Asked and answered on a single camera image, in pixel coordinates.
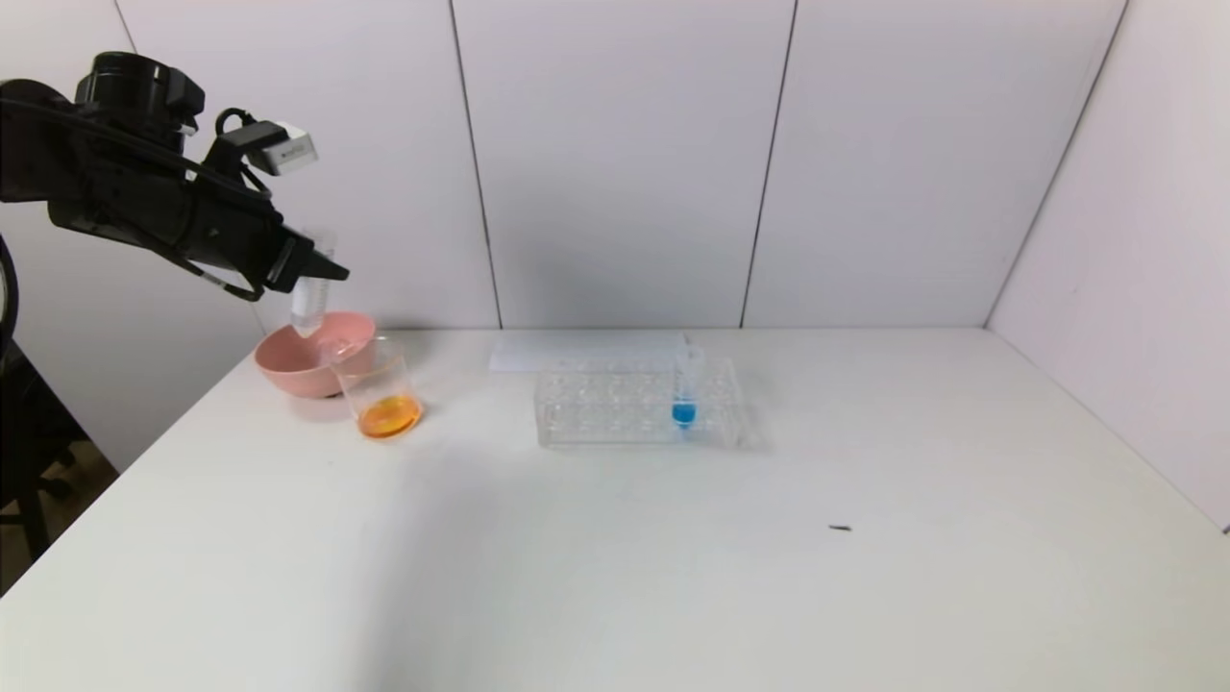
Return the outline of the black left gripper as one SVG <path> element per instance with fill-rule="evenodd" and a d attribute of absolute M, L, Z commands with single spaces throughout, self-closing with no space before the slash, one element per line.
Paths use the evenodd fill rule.
<path fill-rule="evenodd" d="M 188 211 L 184 257 L 242 281 L 221 280 L 232 295 L 289 293 L 303 279 L 346 281 L 351 270 L 312 250 L 312 241 L 284 224 L 268 194 L 237 191 L 209 181 L 184 186 Z"/>

